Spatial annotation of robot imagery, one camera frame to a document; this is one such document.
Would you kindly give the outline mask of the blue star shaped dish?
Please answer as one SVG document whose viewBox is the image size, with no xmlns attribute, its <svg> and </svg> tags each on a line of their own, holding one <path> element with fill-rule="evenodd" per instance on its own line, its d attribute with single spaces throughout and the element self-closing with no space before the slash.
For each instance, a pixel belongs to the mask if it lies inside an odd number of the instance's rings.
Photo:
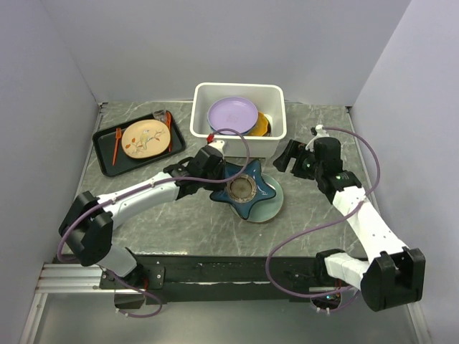
<svg viewBox="0 0 459 344">
<path fill-rule="evenodd" d="M 244 220 L 250 218 L 252 210 L 264 201 L 277 196 L 277 191 L 262 176 L 262 166 L 258 159 L 247 164 L 241 174 L 226 182 L 220 191 L 213 191 L 209 198 L 218 203 L 229 204 Z"/>
</svg>

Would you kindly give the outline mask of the yellow polka dot plate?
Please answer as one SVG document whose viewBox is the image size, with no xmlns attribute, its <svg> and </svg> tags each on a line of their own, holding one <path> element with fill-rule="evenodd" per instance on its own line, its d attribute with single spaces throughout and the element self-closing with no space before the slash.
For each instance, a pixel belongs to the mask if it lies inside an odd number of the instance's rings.
<svg viewBox="0 0 459 344">
<path fill-rule="evenodd" d="M 271 126 L 266 116 L 259 112 L 257 122 L 251 131 L 247 134 L 248 136 L 269 136 L 271 132 Z"/>
</svg>

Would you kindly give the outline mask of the purple plastic plate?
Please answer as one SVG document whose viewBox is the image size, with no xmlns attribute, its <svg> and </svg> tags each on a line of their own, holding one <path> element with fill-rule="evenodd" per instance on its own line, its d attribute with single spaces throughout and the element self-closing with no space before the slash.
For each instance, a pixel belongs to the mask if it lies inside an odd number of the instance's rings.
<svg viewBox="0 0 459 344">
<path fill-rule="evenodd" d="M 256 124 L 258 110 L 243 97 L 224 97 L 211 105 L 207 113 L 208 123 L 250 123 Z"/>
</svg>

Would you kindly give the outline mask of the blue polka dot plate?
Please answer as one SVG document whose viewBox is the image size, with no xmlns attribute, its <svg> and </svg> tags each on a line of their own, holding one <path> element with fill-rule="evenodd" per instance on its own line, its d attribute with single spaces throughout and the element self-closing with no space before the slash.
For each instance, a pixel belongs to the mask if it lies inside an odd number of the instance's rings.
<svg viewBox="0 0 459 344">
<path fill-rule="evenodd" d="M 211 128 L 211 131 L 218 130 L 219 135 L 235 135 L 234 131 L 246 135 L 255 128 L 255 124 L 251 125 L 250 123 L 209 123 L 209 127 Z"/>
</svg>

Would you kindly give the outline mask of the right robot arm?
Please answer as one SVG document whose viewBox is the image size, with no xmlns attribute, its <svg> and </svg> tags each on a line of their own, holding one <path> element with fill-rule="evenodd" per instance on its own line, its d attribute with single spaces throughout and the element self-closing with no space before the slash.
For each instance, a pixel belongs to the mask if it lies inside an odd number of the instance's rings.
<svg viewBox="0 0 459 344">
<path fill-rule="evenodd" d="M 346 218 L 367 257 L 361 261 L 340 249 L 319 252 L 315 280 L 321 285 L 341 280 L 357 288 L 375 312 L 421 300 L 424 254 L 395 235 L 368 200 L 360 180 L 344 170 L 340 141 L 331 137 L 314 138 L 308 144 L 290 140 L 273 165 L 283 172 L 291 160 L 295 161 L 291 173 L 317 183 Z"/>
</svg>

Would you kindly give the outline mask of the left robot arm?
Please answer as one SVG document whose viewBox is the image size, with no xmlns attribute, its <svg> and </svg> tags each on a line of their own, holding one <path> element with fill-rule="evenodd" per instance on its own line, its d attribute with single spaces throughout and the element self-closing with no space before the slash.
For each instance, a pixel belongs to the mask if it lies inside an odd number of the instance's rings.
<svg viewBox="0 0 459 344">
<path fill-rule="evenodd" d="M 114 230 L 155 206 L 193 195 L 201 188 L 223 186 L 224 147 L 222 140 L 208 143 L 195 156 L 121 191 L 79 194 L 59 228 L 58 260 L 66 262 L 62 248 L 68 246 L 82 266 L 97 265 L 115 274 L 123 286 L 137 286 L 143 268 L 134 253 L 113 243 Z"/>
</svg>

